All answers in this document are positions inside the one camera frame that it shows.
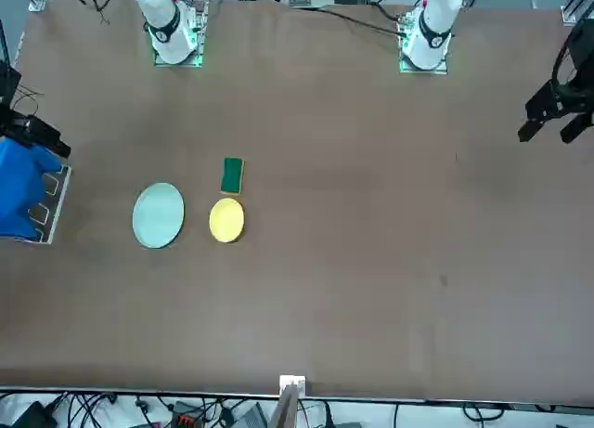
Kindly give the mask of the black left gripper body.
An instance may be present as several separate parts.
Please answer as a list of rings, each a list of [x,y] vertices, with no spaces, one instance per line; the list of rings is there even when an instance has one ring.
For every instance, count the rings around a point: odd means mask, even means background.
[[[567,97],[590,97],[593,95],[593,19],[580,20],[568,35],[561,58],[569,55],[574,64],[575,75],[560,85]]]

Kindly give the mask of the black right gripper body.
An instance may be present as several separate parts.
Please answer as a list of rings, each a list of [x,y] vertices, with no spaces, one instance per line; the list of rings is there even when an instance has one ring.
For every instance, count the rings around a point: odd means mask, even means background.
[[[6,122],[11,114],[11,103],[16,94],[21,74],[7,62],[1,62],[0,95],[1,95],[1,121]]]

